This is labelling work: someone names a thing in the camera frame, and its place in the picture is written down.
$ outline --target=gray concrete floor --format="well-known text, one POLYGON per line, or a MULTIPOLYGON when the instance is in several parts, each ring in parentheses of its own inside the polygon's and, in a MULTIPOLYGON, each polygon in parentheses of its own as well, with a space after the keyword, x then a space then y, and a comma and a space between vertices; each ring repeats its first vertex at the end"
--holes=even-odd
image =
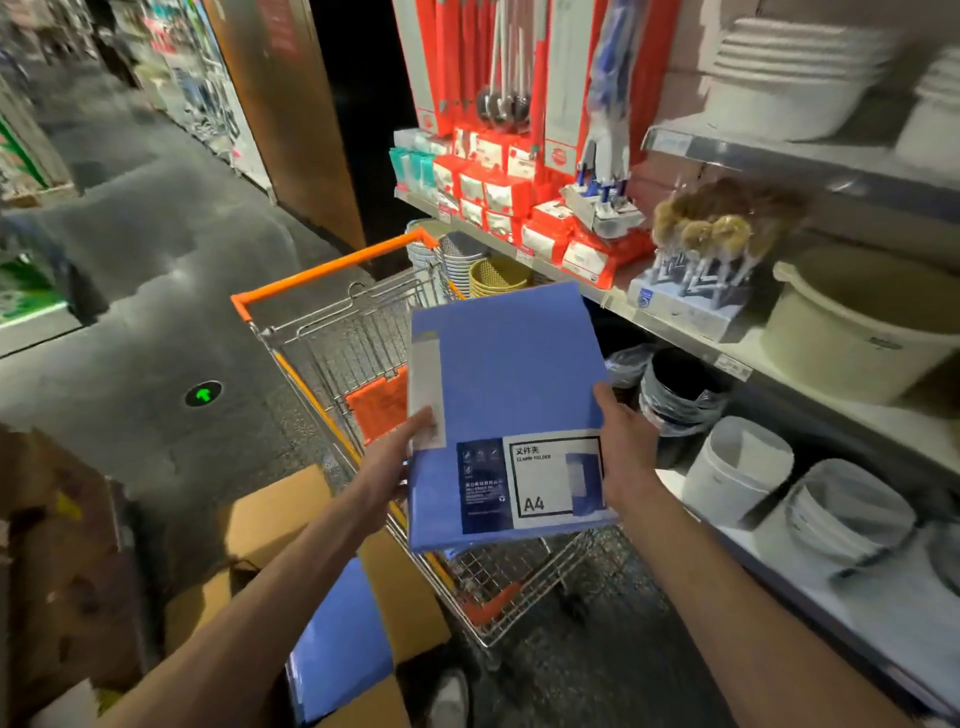
MULTIPOLYGON (((38 111, 88 189, 39 213, 110 303, 94 326, 0 360, 0 421, 38 426, 125 483, 172 591, 220 557, 213 511, 322 457, 324 440, 229 295, 335 252, 112 78, 44 79, 38 111), (183 394, 226 386, 207 408, 183 394)), ((349 273, 258 309, 279 323, 344 297, 349 273)), ((665 596, 616 529, 570 578, 584 624, 549 595, 476 682, 477 726, 730 726, 665 596)))

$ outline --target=right arm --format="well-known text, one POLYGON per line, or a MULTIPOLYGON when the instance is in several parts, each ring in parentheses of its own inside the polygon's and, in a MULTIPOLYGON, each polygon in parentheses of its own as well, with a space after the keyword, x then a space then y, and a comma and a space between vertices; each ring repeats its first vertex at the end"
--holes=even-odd
POLYGON ((766 592, 660 482, 657 429, 594 390, 604 495, 650 567, 740 728, 911 728, 883 693, 766 592))

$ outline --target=left hand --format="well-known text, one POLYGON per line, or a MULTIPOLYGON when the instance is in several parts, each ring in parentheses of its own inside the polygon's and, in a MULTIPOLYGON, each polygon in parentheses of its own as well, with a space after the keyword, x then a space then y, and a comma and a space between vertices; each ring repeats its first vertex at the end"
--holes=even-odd
POLYGON ((407 459, 410 439, 433 424, 433 410, 424 407, 367 446, 360 470, 346 490, 346 495, 355 498, 357 507, 362 511, 366 534, 383 528, 387 522, 390 501, 402 495, 400 475, 403 461, 407 459))

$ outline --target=shopping cart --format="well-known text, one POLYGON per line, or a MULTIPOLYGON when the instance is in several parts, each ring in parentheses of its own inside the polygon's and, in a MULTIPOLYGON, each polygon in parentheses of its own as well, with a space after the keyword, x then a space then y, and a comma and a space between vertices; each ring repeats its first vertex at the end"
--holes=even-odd
MULTIPOLYGON (((411 312, 463 297, 444 276, 439 241, 423 228, 231 297, 317 424, 332 435, 324 469, 334 490, 353 477, 365 444, 406 417, 411 312), (355 281, 344 300, 279 326, 259 328, 248 310, 252 303, 415 241, 436 252, 438 262, 377 284, 355 281)), ((460 551, 414 553, 407 543, 406 525, 404 504, 391 503, 388 529, 475 639, 489 666, 499 661, 494 646, 534 604, 555 588, 564 596, 562 580, 587 554, 592 541, 587 531, 460 551)), ((576 604, 567 600, 565 605, 571 603, 576 604)), ((580 616, 576 606, 573 610, 580 616)))

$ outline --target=shopping cart handle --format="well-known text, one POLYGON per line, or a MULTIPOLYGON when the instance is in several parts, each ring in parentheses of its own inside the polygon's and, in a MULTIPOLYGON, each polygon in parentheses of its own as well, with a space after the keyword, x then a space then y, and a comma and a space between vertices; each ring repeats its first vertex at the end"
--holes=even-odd
POLYGON ((338 257, 336 260, 331 260, 328 263, 322 263, 315 268, 301 271, 300 273, 290 276, 289 278, 268 283, 265 286, 254 289, 253 291, 247 291, 247 293, 234 294, 233 296, 230 296, 230 300, 233 302, 233 307, 237 309, 237 313, 240 314, 240 318, 244 321, 251 321, 253 316, 251 316, 250 312, 247 310, 247 305, 249 303, 263 301, 263 299, 269 299, 271 296, 275 296, 277 293, 282 293, 283 291, 288 291, 291 288, 296 288, 298 285, 307 283, 310 280, 316 280, 318 278, 322 278, 323 276, 329 276, 330 274, 337 273, 345 268, 349 268, 352 265, 366 263, 368 260, 385 255, 386 253, 391 253, 414 242, 423 243, 423 245, 430 250, 433 250, 440 245, 437 239, 429 232, 423 228, 416 228, 415 230, 406 232, 398 237, 393 237, 390 240, 384 240, 382 243, 371 245, 369 248, 364 248, 362 251, 357 251, 356 253, 351 253, 350 255, 344 255, 343 257, 338 257))

